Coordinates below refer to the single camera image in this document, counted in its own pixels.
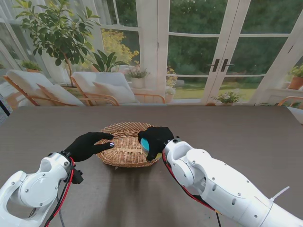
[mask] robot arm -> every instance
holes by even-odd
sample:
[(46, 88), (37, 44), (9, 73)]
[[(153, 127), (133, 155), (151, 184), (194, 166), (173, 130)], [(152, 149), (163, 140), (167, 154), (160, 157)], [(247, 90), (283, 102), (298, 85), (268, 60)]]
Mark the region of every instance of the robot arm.
[(162, 154), (178, 183), (224, 216), (245, 227), (303, 227), (303, 221), (268, 199), (243, 174), (180, 139)]
[[(93, 154), (112, 148), (114, 143), (94, 145), (101, 139), (111, 140), (112, 138), (113, 136), (107, 133), (88, 132), (79, 136), (65, 151), (51, 153), (48, 157), (43, 158), (36, 173), (26, 174), (18, 171), (13, 174), (0, 189), (0, 226), (40, 226), (56, 199), (59, 182), (67, 180), (67, 193), (71, 183), (79, 184), (83, 181), (82, 172), (74, 168), (74, 161), (84, 161)], [(29, 218), (18, 218), (7, 210), (9, 200), (36, 211)], [(56, 206), (57, 210), (60, 209), (64, 199), (59, 201), (60, 203)], [(57, 210), (51, 214), (48, 223), (56, 215)]]

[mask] wooden chair frame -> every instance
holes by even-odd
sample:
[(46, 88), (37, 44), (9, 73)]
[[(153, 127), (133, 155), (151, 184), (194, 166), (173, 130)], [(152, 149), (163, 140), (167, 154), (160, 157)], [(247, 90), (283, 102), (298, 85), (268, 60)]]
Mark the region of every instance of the wooden chair frame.
[(283, 99), (281, 102), (279, 102), (278, 106), (282, 106), (283, 103), (285, 103), (286, 101), (288, 101), (290, 99), (292, 99), (293, 101), (291, 102), (289, 107), (292, 107), (296, 103), (296, 100), (301, 100), (301, 102), (303, 102), (303, 97), (289, 96), (289, 97), (286, 97), (285, 99)]
[[(115, 102), (117, 106), (119, 106), (118, 101), (117, 101), (113, 96), (109, 96), (109, 95), (100, 95), (100, 94), (95, 94), (95, 93), (84, 92), (84, 91), (80, 88), (79, 84), (77, 83), (77, 81), (75, 80), (75, 78), (74, 78), (73, 76), (71, 76), (71, 79), (72, 79), (74, 85), (76, 85), (76, 87), (78, 88), (78, 90), (81, 92), (81, 94), (82, 94), (84, 97), (88, 98), (88, 96), (97, 96), (97, 97), (109, 99), (109, 100), (112, 100), (113, 102)], [(147, 97), (147, 96), (152, 96), (152, 97), (153, 97), (153, 101), (155, 100), (155, 97), (159, 97), (159, 98), (161, 99), (162, 103), (165, 103), (165, 99), (164, 99), (162, 96), (160, 96), (160, 95), (138, 94), (138, 93), (134, 93), (134, 95), (135, 95), (135, 96), (144, 96), (144, 102), (146, 101), (146, 97)]]
[[(30, 96), (28, 93), (26, 93), (22, 88), (20, 88), (14, 81), (12, 81), (7, 75), (3, 76), (4, 79), (11, 84), (17, 91), (19, 91), (21, 94), (23, 94), (34, 106), (40, 106), (35, 99), (38, 100), (45, 100), (45, 101), (50, 101), (52, 102), (54, 105), (64, 105), (64, 106), (77, 106), (77, 105), (72, 105), (72, 104), (68, 104), (68, 103), (64, 103), (61, 102), (57, 99), (53, 99), (50, 98), (48, 96), (48, 91), (45, 87), (41, 86), (38, 84), (38, 86), (41, 88), (42, 92), (48, 97), (48, 98), (42, 98), (42, 97), (38, 97), (38, 96)], [(86, 102), (90, 102), (90, 101), (103, 101), (103, 102), (109, 102), (110, 104), (112, 104), (112, 106), (117, 106), (115, 102), (113, 102), (112, 100), (109, 99), (104, 99), (104, 98), (78, 98), (79, 100), (83, 100)]]

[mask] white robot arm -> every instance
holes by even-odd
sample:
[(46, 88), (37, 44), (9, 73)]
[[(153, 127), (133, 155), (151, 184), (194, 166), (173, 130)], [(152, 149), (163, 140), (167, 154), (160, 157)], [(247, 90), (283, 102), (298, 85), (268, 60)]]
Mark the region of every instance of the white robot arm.
[[(0, 226), (38, 227), (56, 199), (59, 181), (65, 180), (71, 170), (71, 162), (59, 153), (42, 159), (35, 174), (18, 171), (0, 189)], [(36, 208), (26, 219), (18, 218), (7, 210), (9, 200), (21, 206)]]
[(245, 227), (303, 227), (303, 221), (268, 199), (243, 174), (180, 139), (171, 140), (162, 157), (186, 192)]

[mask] door handle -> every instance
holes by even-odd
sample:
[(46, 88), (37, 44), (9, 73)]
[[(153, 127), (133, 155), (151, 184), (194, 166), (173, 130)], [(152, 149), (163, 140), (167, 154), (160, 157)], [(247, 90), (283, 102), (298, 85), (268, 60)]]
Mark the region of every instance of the door handle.
[(216, 61), (214, 62), (214, 64), (207, 64), (206, 66), (213, 66), (213, 72), (216, 72), (218, 64), (219, 64), (219, 60), (220, 59), (216, 59)]
[(221, 72), (225, 71), (226, 66), (234, 66), (234, 64), (227, 64), (227, 62), (228, 62), (228, 59), (225, 59), (224, 62), (223, 62), (223, 66), (221, 68)]

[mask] table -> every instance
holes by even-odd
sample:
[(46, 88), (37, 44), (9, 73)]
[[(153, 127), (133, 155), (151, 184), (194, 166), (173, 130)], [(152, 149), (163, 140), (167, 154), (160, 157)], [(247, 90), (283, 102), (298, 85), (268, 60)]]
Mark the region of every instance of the table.
[[(284, 107), (21, 107), (0, 126), (0, 185), (18, 170), (36, 172), (43, 157), (81, 134), (132, 121), (168, 126), (242, 172), (269, 198), (290, 186), (276, 203), (303, 219), (303, 128)], [(72, 185), (63, 205), (67, 227), (218, 226), (215, 213), (189, 198), (161, 161), (115, 170), (93, 156), (77, 167), (84, 182)], [(59, 218), (50, 226), (61, 226)]]

